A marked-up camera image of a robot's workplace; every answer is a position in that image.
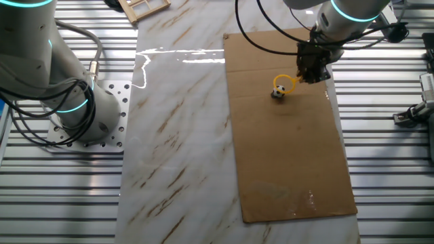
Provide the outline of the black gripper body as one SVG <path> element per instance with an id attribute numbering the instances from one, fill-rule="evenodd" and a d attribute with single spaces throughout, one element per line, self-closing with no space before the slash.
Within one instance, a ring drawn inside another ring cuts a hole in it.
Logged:
<path id="1" fill-rule="evenodd" d="M 330 64 L 332 62 L 333 52 L 336 50 L 335 46 L 323 46 L 322 43 L 299 42 L 296 46 L 296 64 L 298 68 L 314 68 Z"/>

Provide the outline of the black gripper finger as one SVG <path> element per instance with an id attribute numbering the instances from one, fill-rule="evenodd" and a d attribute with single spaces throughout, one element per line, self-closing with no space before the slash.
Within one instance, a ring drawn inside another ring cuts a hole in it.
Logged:
<path id="1" fill-rule="evenodd" d="M 326 66 L 320 66 L 319 68 L 314 68 L 313 73 L 313 83 L 319 83 L 326 81 L 331 78 L 331 74 Z"/>
<path id="2" fill-rule="evenodd" d="M 315 73 L 311 66 L 298 66 L 297 76 L 301 78 L 303 83 L 313 84 L 315 82 Z"/>

